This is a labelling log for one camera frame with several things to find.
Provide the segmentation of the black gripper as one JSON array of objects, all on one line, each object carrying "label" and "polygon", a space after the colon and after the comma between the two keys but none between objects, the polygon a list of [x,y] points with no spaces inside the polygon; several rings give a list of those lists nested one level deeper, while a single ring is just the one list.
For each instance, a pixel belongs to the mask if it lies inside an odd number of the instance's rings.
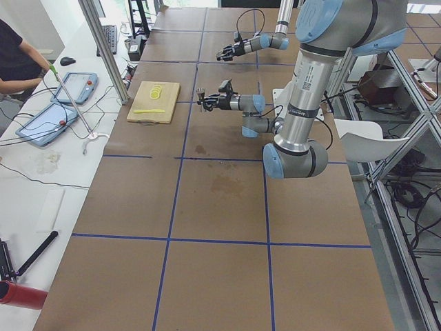
[{"label": "black gripper", "polygon": [[250,43],[248,41],[235,43],[229,45],[216,53],[216,59],[218,61],[232,61],[234,55],[244,55],[251,52]]},{"label": "black gripper", "polygon": [[215,108],[221,110],[237,110],[238,109],[238,95],[237,94],[219,94],[208,96],[197,101],[201,105],[202,112],[211,112]]}]

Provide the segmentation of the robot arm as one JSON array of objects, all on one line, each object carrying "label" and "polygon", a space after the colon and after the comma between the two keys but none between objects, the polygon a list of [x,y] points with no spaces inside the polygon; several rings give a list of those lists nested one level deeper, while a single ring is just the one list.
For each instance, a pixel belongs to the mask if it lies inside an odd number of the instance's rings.
[{"label": "robot arm", "polygon": [[328,154],[322,145],[309,139],[309,133],[335,63],[348,49],[357,57],[397,48],[405,37],[407,6],[407,1],[376,0],[303,4],[296,20],[300,43],[297,73],[285,88],[284,118],[264,118],[264,97],[240,95],[229,80],[222,82],[216,94],[205,96],[199,89],[197,103],[207,111],[241,111],[245,137],[275,134],[273,142],[263,148],[263,163],[270,177],[314,177],[326,168]]},{"label": "robot arm", "polygon": [[[234,57],[240,57],[245,54],[256,52],[265,48],[273,48],[277,50],[286,50],[289,45],[287,37],[289,22],[291,19],[292,10],[296,7],[293,0],[283,0],[280,2],[278,11],[278,18],[273,34],[264,34],[265,14],[261,9],[252,8],[244,11],[236,20],[236,30],[234,31],[234,44],[225,46],[222,50],[216,53],[217,61],[232,61]],[[263,16],[263,24],[258,32],[255,32],[252,38],[242,38],[238,23],[242,16],[248,12],[259,11]]]}]

